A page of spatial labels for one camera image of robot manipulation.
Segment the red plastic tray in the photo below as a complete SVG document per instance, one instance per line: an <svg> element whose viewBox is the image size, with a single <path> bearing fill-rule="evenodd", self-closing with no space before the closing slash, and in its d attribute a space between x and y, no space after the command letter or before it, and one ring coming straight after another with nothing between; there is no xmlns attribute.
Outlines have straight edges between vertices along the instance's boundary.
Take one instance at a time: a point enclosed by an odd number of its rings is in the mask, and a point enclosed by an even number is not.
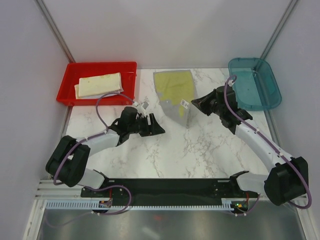
<svg viewBox="0 0 320 240"><path fill-rule="evenodd" d="M69 63L66 66L62 83L56 100L66 106L96 105L97 99L76 99L75 85L79 78L87 78L105 74L121 74L122 94L135 98L137 63L130 62L81 62ZM115 95L103 98L99 105L131 105L124 96Z"/></svg>

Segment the white wall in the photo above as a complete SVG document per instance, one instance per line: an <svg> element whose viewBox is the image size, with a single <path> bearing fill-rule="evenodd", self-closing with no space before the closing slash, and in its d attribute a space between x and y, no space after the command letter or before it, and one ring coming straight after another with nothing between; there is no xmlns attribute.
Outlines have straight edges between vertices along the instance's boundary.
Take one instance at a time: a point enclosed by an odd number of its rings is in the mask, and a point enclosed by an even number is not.
<svg viewBox="0 0 320 240"><path fill-rule="evenodd" d="M0 1L0 235L22 238L66 107L67 59L33 0Z"/></svg>
<svg viewBox="0 0 320 240"><path fill-rule="evenodd" d="M226 67L259 57L290 0L43 0L77 62Z"/></svg>
<svg viewBox="0 0 320 240"><path fill-rule="evenodd" d="M267 57L282 94L272 111L282 146L309 164L320 227L320 1L302 0Z"/></svg>

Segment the folded cloth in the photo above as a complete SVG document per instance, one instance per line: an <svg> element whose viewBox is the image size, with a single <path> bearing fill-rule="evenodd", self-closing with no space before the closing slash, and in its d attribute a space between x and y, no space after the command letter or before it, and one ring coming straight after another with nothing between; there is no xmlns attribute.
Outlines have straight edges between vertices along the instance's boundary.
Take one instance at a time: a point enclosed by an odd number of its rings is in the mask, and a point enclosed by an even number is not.
<svg viewBox="0 0 320 240"><path fill-rule="evenodd" d="M79 97L79 84L77 84L77 85L74 85L74 91L75 91L75 99L98 99L104 94L107 94L107 93L122 93L124 90L121 88L118 91L108 91L108 92L104 92L104 93L98 94L98 95ZM110 95L105 96L105 97L107 98L107 97L111 97L111 96L114 96L114 95L116 95L116 94L110 94Z"/></svg>
<svg viewBox="0 0 320 240"><path fill-rule="evenodd" d="M78 97L98 96L122 89L120 73L79 78Z"/></svg>

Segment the transparent teal tray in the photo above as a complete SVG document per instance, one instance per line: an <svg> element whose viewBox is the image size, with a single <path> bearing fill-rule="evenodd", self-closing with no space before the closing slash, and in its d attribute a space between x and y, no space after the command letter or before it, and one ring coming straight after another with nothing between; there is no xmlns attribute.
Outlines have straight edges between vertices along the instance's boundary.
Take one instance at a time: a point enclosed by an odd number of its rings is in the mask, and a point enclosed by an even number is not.
<svg viewBox="0 0 320 240"><path fill-rule="evenodd" d="M234 58L228 68L230 76L237 76L233 90L239 108L263 111L279 106L282 97L269 63L260 58Z"/></svg>

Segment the yellow cloth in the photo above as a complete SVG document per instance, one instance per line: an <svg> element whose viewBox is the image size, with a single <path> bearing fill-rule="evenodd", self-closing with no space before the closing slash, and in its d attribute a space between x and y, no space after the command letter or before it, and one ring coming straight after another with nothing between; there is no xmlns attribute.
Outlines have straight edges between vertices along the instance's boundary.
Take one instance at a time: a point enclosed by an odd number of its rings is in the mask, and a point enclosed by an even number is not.
<svg viewBox="0 0 320 240"><path fill-rule="evenodd" d="M182 100L190 104L191 100L195 99L192 73L189 70L156 72L154 85L155 90L160 94L160 101L170 100L172 105L180 105L179 116L183 118L189 109L181 105Z"/></svg>

